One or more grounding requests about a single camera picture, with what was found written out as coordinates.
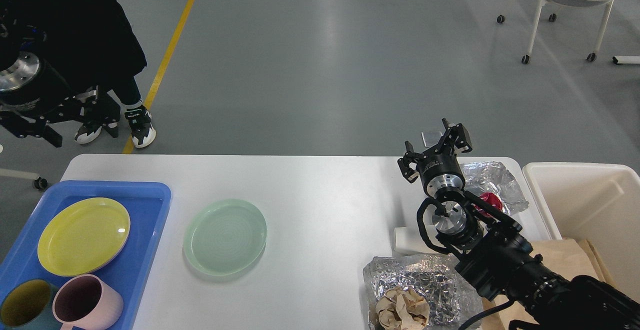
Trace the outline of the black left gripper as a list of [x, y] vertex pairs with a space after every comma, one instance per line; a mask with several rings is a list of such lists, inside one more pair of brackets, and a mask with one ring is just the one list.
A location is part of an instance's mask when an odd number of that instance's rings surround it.
[[[16, 61], [1, 71], [0, 102], [9, 111], [38, 118], [58, 107], [65, 100], [71, 107], [70, 118], [82, 124], [102, 124], [102, 131], [119, 137], [121, 106], [101, 86], [90, 86], [76, 94], [67, 81], [44, 58], [31, 52], [19, 52]], [[36, 137], [61, 148], [63, 137], [45, 120], [30, 122], [12, 112], [0, 113], [0, 125], [20, 139]]]

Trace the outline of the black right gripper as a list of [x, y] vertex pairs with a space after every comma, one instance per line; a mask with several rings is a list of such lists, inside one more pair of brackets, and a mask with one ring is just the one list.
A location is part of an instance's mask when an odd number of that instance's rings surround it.
[[[404, 142], [405, 152], [397, 160], [402, 177], [413, 184], [420, 177], [423, 191], [429, 197], [435, 197], [441, 189], [455, 188], [462, 191], [466, 180], [458, 162], [457, 154], [473, 151], [469, 132], [462, 123], [450, 123], [442, 118], [444, 133], [436, 144], [436, 153], [427, 156], [415, 152], [409, 141]], [[411, 167], [418, 165], [418, 170]]]

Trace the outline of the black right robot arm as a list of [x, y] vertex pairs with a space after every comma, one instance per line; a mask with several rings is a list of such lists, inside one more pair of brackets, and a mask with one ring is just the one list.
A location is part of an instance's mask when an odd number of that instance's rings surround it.
[[461, 329], [519, 303], [534, 322], [512, 320], [510, 330], [637, 330], [635, 300], [592, 276], [567, 280], [551, 271], [542, 255], [531, 255], [518, 221], [466, 189], [457, 155], [473, 150], [469, 133], [462, 123], [443, 118], [442, 124], [437, 143], [416, 152], [406, 141], [397, 161], [403, 178], [421, 180], [425, 193], [416, 212], [420, 238], [430, 250], [454, 255], [455, 271], [482, 298], [507, 298]]

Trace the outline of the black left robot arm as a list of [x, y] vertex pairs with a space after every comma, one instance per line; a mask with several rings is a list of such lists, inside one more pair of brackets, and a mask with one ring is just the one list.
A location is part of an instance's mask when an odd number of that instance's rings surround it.
[[24, 49], [45, 40], [43, 31], [21, 24], [10, 11], [1, 14], [1, 126], [15, 137], [41, 138], [57, 148], [63, 138], [51, 125], [67, 121], [103, 128], [117, 138], [121, 107], [95, 75], [79, 80], [80, 64], [93, 61], [93, 69], [105, 69], [102, 47], [74, 43], [79, 49], [74, 69], [60, 72], [44, 56]]

